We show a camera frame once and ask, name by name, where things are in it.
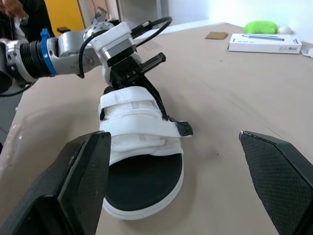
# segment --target white ball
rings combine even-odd
[[[291,28],[287,25],[280,26],[277,31],[278,34],[291,34]]]

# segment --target black jacket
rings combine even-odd
[[[25,34],[25,38],[29,41],[40,41],[40,32],[43,28],[47,28],[50,37],[54,37],[51,22],[49,19],[47,7],[44,0],[21,0],[24,11],[29,15],[27,25],[20,25],[21,30]],[[16,40],[14,20],[0,12],[0,38]]]

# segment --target brown card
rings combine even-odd
[[[226,32],[210,32],[205,38],[206,39],[224,39],[228,33]]]

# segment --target white box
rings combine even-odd
[[[302,43],[297,35],[234,33],[229,51],[299,54]]]

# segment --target black sole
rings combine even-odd
[[[136,211],[164,199],[177,185],[182,155],[139,155],[109,168],[106,200],[121,211]]]

